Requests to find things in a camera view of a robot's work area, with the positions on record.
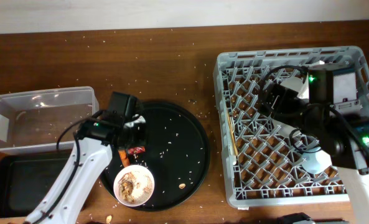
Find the gray plastic basket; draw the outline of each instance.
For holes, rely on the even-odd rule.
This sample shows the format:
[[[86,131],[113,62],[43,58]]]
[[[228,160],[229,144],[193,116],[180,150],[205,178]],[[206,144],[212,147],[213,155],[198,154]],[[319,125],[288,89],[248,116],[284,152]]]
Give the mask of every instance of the gray plastic basket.
[[[337,170],[307,173],[301,155],[288,138],[278,134],[271,118],[258,113],[258,80],[280,65],[354,63],[361,113],[369,116],[369,69],[359,47],[261,50],[222,53],[213,72],[216,106],[220,115],[222,161],[227,202],[238,209],[254,206],[348,201]],[[281,70],[273,81],[298,76],[298,71]],[[234,119],[238,156],[235,156],[227,114]],[[298,147],[311,149],[318,140],[301,135]]]

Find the green light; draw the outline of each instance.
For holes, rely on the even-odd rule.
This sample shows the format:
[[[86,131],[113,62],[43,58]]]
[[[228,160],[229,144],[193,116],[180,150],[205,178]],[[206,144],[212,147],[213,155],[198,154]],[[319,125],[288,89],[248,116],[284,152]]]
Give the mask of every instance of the green light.
[[[364,144],[369,144],[369,138],[368,137],[363,137],[363,142]]]
[[[309,77],[309,81],[310,81],[310,82],[313,82],[314,80],[315,80],[315,78],[314,78],[313,76],[310,76],[310,77]]]

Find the black plate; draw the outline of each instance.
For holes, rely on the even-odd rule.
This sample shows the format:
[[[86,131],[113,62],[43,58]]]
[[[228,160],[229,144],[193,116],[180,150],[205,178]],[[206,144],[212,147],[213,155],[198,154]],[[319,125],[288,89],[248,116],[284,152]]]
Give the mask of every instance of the black plate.
[[[7,156],[0,161],[0,218],[25,217],[46,196],[70,153]]]
[[[199,188],[209,168],[209,141],[196,117],[177,105],[147,102],[144,114],[148,131],[146,152],[137,159],[130,156],[129,160],[131,164],[148,167],[155,179],[155,189],[144,205],[132,208],[160,211],[184,202]],[[114,179],[121,169],[122,162],[116,154],[100,175],[113,197]],[[180,189],[180,184],[185,184],[185,188]]]

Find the wooden table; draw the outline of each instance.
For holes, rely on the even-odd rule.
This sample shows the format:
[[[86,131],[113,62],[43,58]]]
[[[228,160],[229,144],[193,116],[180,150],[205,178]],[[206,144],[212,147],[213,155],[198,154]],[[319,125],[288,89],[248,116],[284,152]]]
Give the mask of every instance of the wooden table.
[[[171,101],[193,114],[210,112],[200,121],[212,145],[211,163],[191,198],[163,212],[113,208],[117,202],[97,183],[79,223],[104,223],[107,215],[113,216],[112,223],[266,223],[296,212],[315,220],[354,221],[350,203],[231,208],[217,153],[222,145],[212,72],[219,53],[338,45],[361,47],[369,65],[369,21],[0,35],[0,94],[91,86],[100,108],[107,106],[112,91],[120,91],[142,100]]]

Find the white wall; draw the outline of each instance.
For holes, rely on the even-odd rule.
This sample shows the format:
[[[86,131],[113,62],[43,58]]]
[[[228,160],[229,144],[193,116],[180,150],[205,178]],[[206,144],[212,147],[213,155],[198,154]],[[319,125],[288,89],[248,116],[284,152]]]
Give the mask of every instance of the white wall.
[[[369,0],[0,0],[0,34],[369,19]]]

